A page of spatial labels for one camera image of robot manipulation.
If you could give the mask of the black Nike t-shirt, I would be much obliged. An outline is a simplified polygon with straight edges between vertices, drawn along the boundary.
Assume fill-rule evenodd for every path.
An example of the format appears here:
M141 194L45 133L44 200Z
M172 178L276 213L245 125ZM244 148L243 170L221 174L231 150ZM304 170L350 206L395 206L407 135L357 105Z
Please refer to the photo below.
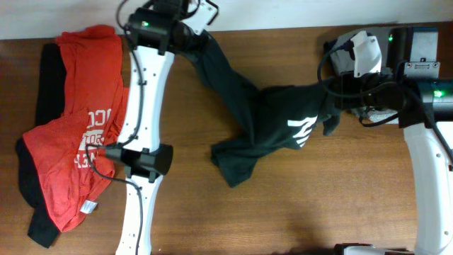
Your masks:
M218 42L203 31L188 34L179 53L194 66L202 84L224 102L242 131L212 145L211 161L229 187L252 176L258 160L279 149L301 149L317 124L329 136L340 122L335 99L318 84L258 89L234 70Z

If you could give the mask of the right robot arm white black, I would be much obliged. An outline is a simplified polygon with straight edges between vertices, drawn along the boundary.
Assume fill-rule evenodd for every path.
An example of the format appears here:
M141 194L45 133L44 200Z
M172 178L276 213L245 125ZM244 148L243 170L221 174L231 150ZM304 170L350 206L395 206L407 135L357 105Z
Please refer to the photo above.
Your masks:
M365 127L396 121L410 152L418 229L414 254L452 253L452 81L440 78L438 30L354 30L323 46L336 107Z

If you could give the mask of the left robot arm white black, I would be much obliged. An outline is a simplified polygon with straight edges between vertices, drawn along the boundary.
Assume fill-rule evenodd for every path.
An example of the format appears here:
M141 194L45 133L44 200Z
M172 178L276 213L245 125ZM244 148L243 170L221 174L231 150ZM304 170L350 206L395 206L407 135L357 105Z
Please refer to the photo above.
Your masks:
M131 76L124 124L109 159L125 166L125 215L117 254L151 254L151 225L159 186L170 169L173 147L160 141L166 81L177 52L219 13L212 1L148 1L124 24Z

